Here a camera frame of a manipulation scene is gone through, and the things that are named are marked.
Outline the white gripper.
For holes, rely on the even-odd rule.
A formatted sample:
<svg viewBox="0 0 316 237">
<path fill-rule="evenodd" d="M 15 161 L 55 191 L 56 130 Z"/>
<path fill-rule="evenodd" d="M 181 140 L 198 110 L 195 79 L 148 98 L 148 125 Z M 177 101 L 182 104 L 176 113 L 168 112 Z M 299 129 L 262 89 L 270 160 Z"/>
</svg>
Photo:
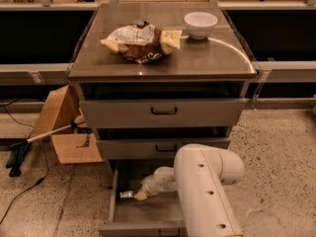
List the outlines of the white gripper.
<svg viewBox="0 0 316 237">
<path fill-rule="evenodd" d="M 152 175 L 144 178 L 141 181 L 141 185 L 141 190 L 137 191 L 133 196 L 136 200 L 145 200 L 160 193 L 160 186 L 156 183 Z"/>
</svg>

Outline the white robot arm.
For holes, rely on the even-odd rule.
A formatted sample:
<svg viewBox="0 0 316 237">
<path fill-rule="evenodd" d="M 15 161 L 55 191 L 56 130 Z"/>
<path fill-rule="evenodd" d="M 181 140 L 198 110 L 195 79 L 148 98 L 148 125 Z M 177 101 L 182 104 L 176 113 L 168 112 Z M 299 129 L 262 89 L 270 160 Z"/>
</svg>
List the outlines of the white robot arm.
<svg viewBox="0 0 316 237">
<path fill-rule="evenodd" d="M 223 187 L 238 183 L 243 176 L 244 164 L 236 153 L 188 144 L 178 150 L 172 167 L 160 167 L 143 179 L 134 198 L 176 192 L 189 237 L 242 237 Z"/>
</svg>

